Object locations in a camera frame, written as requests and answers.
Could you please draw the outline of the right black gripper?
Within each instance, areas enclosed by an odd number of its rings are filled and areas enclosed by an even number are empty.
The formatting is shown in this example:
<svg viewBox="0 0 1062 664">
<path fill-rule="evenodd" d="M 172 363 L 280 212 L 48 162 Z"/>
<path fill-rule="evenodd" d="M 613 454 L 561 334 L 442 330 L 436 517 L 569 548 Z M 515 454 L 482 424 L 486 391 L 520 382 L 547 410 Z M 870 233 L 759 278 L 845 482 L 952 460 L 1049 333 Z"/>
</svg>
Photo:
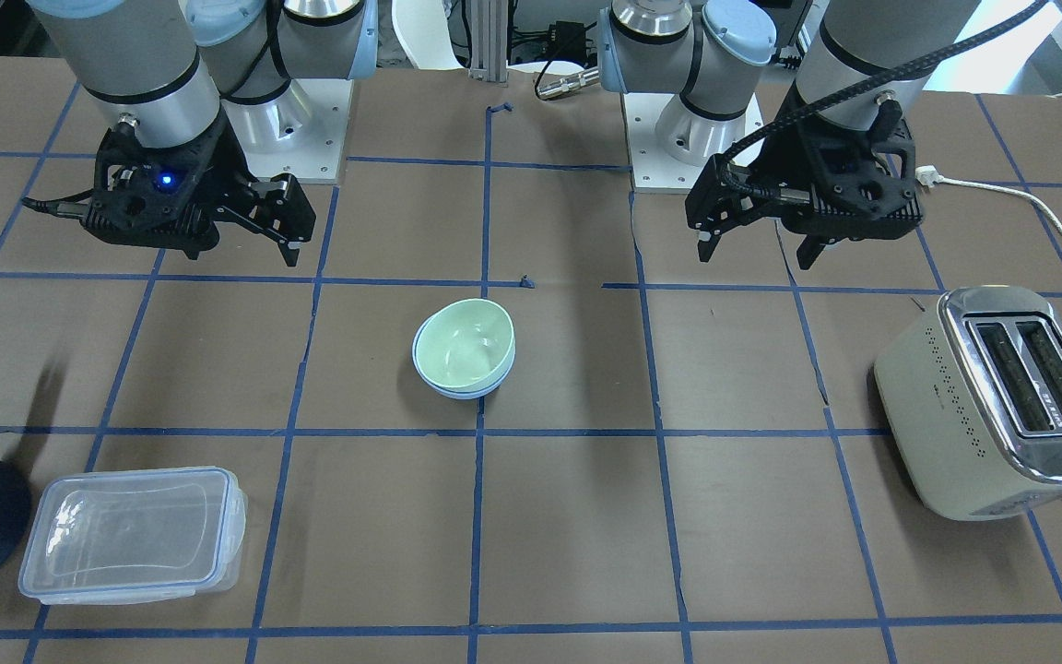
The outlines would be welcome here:
<svg viewBox="0 0 1062 664">
<path fill-rule="evenodd" d="M 84 228 L 103 243 L 182 251 L 198 259 L 219 243 L 218 222 L 240 224 L 277 245 L 287 267 L 313 238 L 316 212 L 299 180 L 280 173 L 253 182 L 227 119 L 194 139 L 148 148 L 136 121 L 106 131 L 95 159 Z"/>
</svg>

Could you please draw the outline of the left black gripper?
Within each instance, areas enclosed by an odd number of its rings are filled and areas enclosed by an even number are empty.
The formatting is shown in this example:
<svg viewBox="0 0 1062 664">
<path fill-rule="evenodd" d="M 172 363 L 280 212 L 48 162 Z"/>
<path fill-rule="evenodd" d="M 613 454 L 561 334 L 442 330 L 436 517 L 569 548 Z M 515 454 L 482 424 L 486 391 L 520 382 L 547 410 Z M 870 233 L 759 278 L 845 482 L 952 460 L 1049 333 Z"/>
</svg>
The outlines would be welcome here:
<svg viewBox="0 0 1062 664">
<path fill-rule="evenodd" d="M 898 101 L 878 106 L 858 130 L 817 114 L 764 138 L 749 169 L 724 155 L 703 165 L 686 195 L 687 226 L 697 235 L 697 259 L 709 262 L 722 235 L 775 210 L 780 185 L 808 192 L 807 205 L 784 205 L 785 229 L 806 238 L 796 248 L 800 270 L 810 270 L 827 249 L 847 240 L 896 240 L 926 212 L 909 180 L 915 143 Z"/>
</svg>

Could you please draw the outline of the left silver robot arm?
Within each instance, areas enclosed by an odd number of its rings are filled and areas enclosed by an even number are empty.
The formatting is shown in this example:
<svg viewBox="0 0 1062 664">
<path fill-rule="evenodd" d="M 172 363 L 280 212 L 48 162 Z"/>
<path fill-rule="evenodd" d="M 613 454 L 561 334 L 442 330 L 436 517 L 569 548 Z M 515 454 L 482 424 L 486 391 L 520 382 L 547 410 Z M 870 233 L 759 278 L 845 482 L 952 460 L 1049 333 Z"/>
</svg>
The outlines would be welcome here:
<svg viewBox="0 0 1062 664">
<path fill-rule="evenodd" d="M 802 236 L 808 269 L 826 246 L 897 240 L 926 212 L 910 175 L 906 121 L 944 59 L 994 41 L 1035 16 L 1037 1 L 967 38 L 974 1 L 832 1 L 778 114 L 724 148 L 679 151 L 700 173 L 684 200 L 697 255 L 763 218 Z M 618 93 L 674 93 L 678 109 L 710 123 L 746 116 L 778 30 L 751 1 L 615 1 L 597 21 L 601 84 Z"/>
</svg>

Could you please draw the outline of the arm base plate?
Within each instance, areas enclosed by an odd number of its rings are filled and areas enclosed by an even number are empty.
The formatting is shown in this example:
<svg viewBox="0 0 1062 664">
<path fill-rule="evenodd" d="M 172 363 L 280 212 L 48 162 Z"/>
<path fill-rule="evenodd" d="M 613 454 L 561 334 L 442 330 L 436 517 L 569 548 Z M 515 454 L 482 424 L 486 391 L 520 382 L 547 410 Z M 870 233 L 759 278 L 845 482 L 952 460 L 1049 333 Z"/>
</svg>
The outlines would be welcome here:
<svg viewBox="0 0 1062 664">
<path fill-rule="evenodd" d="M 227 102 L 253 176 L 289 173 L 301 184 L 338 184 L 356 87 L 350 80 L 295 79 L 277 100 Z"/>
<path fill-rule="evenodd" d="M 763 126 L 758 98 L 729 121 L 696 116 L 676 93 L 623 93 L 633 189 L 641 194 L 687 194 L 705 161 Z"/>
</svg>

